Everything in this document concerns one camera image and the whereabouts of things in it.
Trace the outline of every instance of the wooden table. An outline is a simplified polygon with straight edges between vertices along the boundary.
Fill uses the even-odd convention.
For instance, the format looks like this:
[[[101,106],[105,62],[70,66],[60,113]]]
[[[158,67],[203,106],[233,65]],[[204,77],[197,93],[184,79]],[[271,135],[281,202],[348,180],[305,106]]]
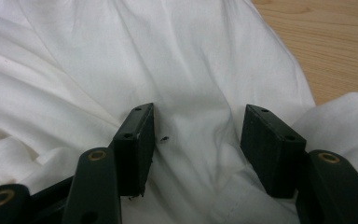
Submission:
[[[358,91],[358,0],[253,0],[300,62],[316,104]]]

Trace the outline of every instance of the wooden surface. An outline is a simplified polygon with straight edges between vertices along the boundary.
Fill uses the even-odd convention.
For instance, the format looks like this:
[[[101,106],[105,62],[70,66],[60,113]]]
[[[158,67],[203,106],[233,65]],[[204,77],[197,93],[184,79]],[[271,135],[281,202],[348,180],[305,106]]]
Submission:
[[[254,0],[300,62],[316,104],[358,91],[358,0]]]

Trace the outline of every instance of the white fabric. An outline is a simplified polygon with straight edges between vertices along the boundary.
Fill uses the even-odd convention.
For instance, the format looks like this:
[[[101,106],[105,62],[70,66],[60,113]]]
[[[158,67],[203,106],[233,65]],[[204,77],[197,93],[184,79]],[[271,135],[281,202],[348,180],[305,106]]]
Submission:
[[[250,1],[0,0],[0,185],[36,193],[72,175],[150,102],[154,163],[124,223],[298,223],[240,150],[246,104],[289,124],[314,106]],[[317,120],[296,128],[313,136]]]

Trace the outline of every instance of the white cloth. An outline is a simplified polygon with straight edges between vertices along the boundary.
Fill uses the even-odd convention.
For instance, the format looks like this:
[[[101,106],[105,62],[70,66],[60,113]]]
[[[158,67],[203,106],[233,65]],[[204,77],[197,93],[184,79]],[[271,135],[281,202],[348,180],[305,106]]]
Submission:
[[[0,185],[36,193],[72,175],[150,102],[154,163],[124,223],[298,223],[240,150],[246,104],[289,124],[314,106],[250,1],[0,0]]]

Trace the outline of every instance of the wrinkled white sheet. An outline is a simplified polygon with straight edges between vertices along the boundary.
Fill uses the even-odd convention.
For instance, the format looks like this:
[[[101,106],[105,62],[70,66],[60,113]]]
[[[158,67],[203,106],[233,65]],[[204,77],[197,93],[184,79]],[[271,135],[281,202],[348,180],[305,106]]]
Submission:
[[[296,60],[250,1],[0,0],[0,185],[36,193],[72,175],[82,152],[106,147],[150,102],[154,163],[145,196],[122,200],[124,223],[298,223],[240,150],[246,104],[289,124],[314,107]],[[295,128],[311,148],[344,148],[358,168],[358,116],[342,135],[345,106],[356,109],[338,100]]]

